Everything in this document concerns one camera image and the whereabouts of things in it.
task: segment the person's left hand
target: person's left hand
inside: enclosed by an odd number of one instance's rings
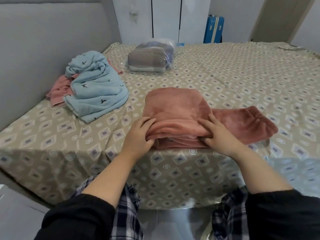
[[[135,162],[145,155],[155,142],[154,140],[146,141],[146,133],[155,120],[150,120],[150,117],[142,117],[134,121],[125,137],[120,154]]]

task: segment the light blue blanket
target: light blue blanket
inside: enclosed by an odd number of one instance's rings
[[[128,89],[101,53],[89,51],[73,58],[66,77],[77,73],[80,75],[71,82],[74,95],[66,95],[63,100],[83,121],[90,123],[127,101]]]

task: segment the black shirt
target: black shirt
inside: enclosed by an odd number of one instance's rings
[[[320,239],[320,199],[296,190],[249,194],[248,230],[255,239]],[[48,211],[35,240],[106,240],[115,209],[108,202],[80,194]]]

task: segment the patterned bedsheet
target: patterned bedsheet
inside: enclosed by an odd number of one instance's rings
[[[105,52],[118,68],[135,46],[114,43]],[[85,124],[66,107],[43,100],[0,133],[0,166],[49,203],[67,199],[88,176],[120,152],[144,97],[155,88],[198,89],[212,108],[255,105],[279,128],[249,145],[302,193],[320,196],[320,58],[285,43],[185,46],[165,73],[121,75],[127,103]],[[141,208],[207,206],[243,184],[237,165],[208,149],[150,151],[128,182]]]

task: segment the brown door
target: brown door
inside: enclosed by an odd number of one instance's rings
[[[288,42],[310,0],[266,0],[251,36],[253,42]]]

